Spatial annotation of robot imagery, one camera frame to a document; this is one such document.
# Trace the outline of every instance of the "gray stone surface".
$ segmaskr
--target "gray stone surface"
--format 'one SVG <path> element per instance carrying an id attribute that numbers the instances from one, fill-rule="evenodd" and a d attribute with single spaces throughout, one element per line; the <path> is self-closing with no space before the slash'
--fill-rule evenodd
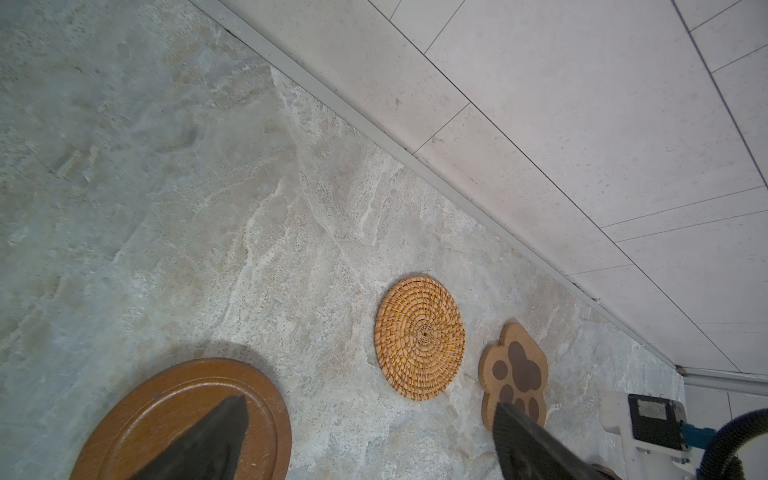
<path id="1" fill-rule="evenodd" d="M 229 356 L 293 425 L 288 478 L 500 478 L 477 365 L 516 316 L 551 370 L 548 429 L 623 471 L 601 389 L 682 379 L 429 185 L 178 1 L 4 2 L 0 471 L 67 478 L 138 383 Z M 462 369 L 397 394 L 379 301 L 426 273 L 455 297 Z"/>

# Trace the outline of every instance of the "trivet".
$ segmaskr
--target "trivet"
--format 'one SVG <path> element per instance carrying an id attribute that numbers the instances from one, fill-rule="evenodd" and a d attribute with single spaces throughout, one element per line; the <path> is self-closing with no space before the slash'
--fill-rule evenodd
<path id="1" fill-rule="evenodd" d="M 534 422 L 544 426 L 547 406 L 544 388 L 549 365 L 544 352 L 519 323 L 507 323 L 497 345 L 485 349 L 480 358 L 482 421 L 493 432 L 493 418 L 499 402 L 508 402 L 528 413 Z"/>
<path id="2" fill-rule="evenodd" d="M 283 480 L 291 450 L 283 397 L 261 372 L 229 359 L 181 363 L 139 385 L 98 424 L 70 479 L 130 478 L 232 396 L 244 397 L 248 412 L 235 480 Z"/>
<path id="3" fill-rule="evenodd" d="M 375 332 L 384 376 L 411 400 L 437 396 L 462 365 L 462 316 L 448 290 L 426 276 L 401 280 L 387 293 Z"/>

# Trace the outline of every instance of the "wooden plate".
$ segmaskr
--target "wooden plate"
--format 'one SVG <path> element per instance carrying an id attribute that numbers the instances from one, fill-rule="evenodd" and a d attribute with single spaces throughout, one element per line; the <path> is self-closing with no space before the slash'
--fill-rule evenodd
<path id="1" fill-rule="evenodd" d="M 173 366 L 139 385 L 101 420 L 71 480 L 127 480 L 228 396 L 246 398 L 249 425 L 235 479 L 283 480 L 291 431 L 275 385 L 246 363 L 200 359 Z"/>

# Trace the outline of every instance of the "brown paw pad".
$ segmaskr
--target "brown paw pad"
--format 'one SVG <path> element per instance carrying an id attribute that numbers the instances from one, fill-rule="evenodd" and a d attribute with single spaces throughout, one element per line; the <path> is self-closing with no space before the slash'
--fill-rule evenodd
<path id="1" fill-rule="evenodd" d="M 547 406 L 544 387 L 549 365 L 544 352 L 519 323 L 507 323 L 498 344 L 485 349 L 480 359 L 480 385 L 485 390 L 482 420 L 493 430 L 499 402 L 511 403 L 544 426 Z"/>

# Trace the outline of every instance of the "rattan coaster center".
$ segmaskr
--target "rattan coaster center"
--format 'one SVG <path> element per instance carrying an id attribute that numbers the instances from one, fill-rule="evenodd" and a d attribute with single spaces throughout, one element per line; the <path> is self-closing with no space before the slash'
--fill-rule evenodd
<path id="1" fill-rule="evenodd" d="M 464 326 L 453 297 L 426 276 L 400 281 L 376 317 L 376 356 L 395 390 L 427 400 L 445 390 L 464 356 Z"/>

